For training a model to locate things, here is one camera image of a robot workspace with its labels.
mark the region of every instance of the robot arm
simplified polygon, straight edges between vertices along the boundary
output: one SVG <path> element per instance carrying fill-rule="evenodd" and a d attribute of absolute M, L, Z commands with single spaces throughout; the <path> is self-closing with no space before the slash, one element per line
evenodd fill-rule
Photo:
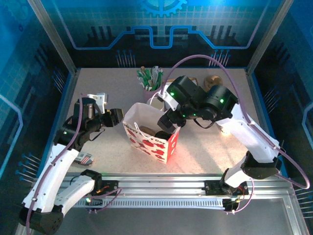
<path fill-rule="evenodd" d="M 202 118 L 212 121 L 211 125 L 215 122 L 225 128 L 248 149 L 239 163 L 225 171 L 221 179 L 225 193 L 232 194 L 250 177 L 264 179 L 279 173 L 281 162 L 277 158 L 277 149 L 273 149 L 249 126 L 238 99 L 226 87 L 214 86 L 206 93 L 188 77 L 181 76 L 165 87 L 164 93 L 159 92 L 158 96 L 171 107 L 158 121 L 164 131 L 172 133 L 175 129 L 173 124 L 182 126 L 186 119 L 193 119 L 199 125 L 196 119 Z M 254 125 L 279 148 L 277 140 L 257 124 Z"/>
<path fill-rule="evenodd" d="M 121 122 L 124 116 L 121 109 L 104 109 L 104 105 L 107 103 L 107 95 L 104 93 L 89 94 L 88 98 L 82 98 L 82 102 L 83 118 L 75 141 L 53 165 L 53 168 L 45 177 L 45 183 L 40 187 L 39 194 L 35 196 L 34 193 L 44 172 L 71 141 L 75 133 L 78 124 L 79 101 L 75 103 L 73 116 L 57 132 L 45 167 L 35 186 L 22 203 L 20 222 L 25 225 L 30 204 L 35 201 L 30 218 L 30 227 L 44 234 L 55 233 L 68 210 L 86 194 L 101 195 L 97 191 L 102 187 L 102 176 L 92 170 L 85 170 L 67 189 L 59 194 L 57 193 L 70 165 L 79 155 L 83 145 L 89 140 L 90 133 L 99 132 L 103 126 L 113 127 Z"/>

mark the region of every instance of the white tabletop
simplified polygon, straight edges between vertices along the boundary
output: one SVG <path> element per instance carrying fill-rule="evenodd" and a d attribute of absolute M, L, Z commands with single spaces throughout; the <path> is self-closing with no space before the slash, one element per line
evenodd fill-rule
<path fill-rule="evenodd" d="M 136 70 L 81 69 L 68 117 L 73 114 L 79 93 L 108 93 L 106 108 L 122 108 L 124 113 L 136 102 L 143 102 L 143 88 L 138 84 Z M 247 112 L 258 123 L 244 69 L 229 69 L 229 72 L 243 94 Z M 206 76 L 218 75 L 234 93 L 221 69 L 176 69 L 170 78 L 181 75 L 197 78 L 201 86 Z M 189 120 L 181 129 L 176 150 L 167 164 L 131 147 L 122 124 L 106 128 L 95 141 L 87 142 L 82 151 L 94 156 L 93 164 L 88 167 L 73 164 L 69 172 L 81 172 L 87 168 L 100 173 L 223 173 L 240 161 L 247 149 L 232 135 L 223 136 L 216 125 L 205 130 Z"/>

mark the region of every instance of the brown object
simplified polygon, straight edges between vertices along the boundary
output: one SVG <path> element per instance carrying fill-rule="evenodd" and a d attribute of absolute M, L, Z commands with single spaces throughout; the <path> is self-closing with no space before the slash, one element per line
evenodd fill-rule
<path fill-rule="evenodd" d="M 148 134 L 150 136 L 155 136 L 156 135 L 156 133 L 153 130 L 151 130 L 150 128 L 148 128 L 148 127 L 140 126 L 139 129 L 140 129 L 140 131 L 142 131 L 142 132 L 144 132 L 144 133 L 146 133 L 146 134 Z"/>
<path fill-rule="evenodd" d="M 207 76 L 204 79 L 203 85 L 204 85 L 204 90 L 206 92 L 208 92 L 215 85 L 223 85 L 223 81 L 222 81 L 221 77 L 219 77 L 217 75 L 212 75 L 212 76 Z"/>
<path fill-rule="evenodd" d="M 195 77 L 190 77 L 189 79 L 190 79 L 191 81 L 195 80 L 197 86 L 199 85 L 198 80 L 197 80 Z M 176 80 L 176 78 L 174 78 L 174 79 L 168 79 L 167 82 L 174 82 L 175 80 Z"/>

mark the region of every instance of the paper bag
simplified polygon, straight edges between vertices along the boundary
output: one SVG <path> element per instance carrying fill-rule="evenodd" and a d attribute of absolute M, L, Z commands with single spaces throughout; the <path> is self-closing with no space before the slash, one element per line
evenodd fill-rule
<path fill-rule="evenodd" d="M 175 130 L 168 141 L 142 133 L 138 128 L 145 126 L 155 133 L 161 131 L 162 129 L 157 125 L 157 122 L 163 115 L 164 112 L 148 104 L 136 103 L 125 114 L 123 125 L 133 147 L 163 163 L 167 163 L 175 150 L 180 127 Z"/>

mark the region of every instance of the glass wall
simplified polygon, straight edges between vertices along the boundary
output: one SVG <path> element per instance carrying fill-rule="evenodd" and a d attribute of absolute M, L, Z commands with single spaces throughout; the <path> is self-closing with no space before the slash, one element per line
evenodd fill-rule
<path fill-rule="evenodd" d="M 280 0 L 44 0 L 77 67 L 172 66 L 206 54 L 245 67 Z M 193 60 L 185 66 L 209 66 Z"/>
<path fill-rule="evenodd" d="M 0 32 L 0 234 L 13 234 L 38 165 L 22 156 L 41 159 L 68 71 L 27 0 L 0 0 Z"/>
<path fill-rule="evenodd" d="M 277 139 L 313 181 L 313 1 L 294 0 L 255 70 Z M 290 164 L 289 176 L 302 177 Z"/>

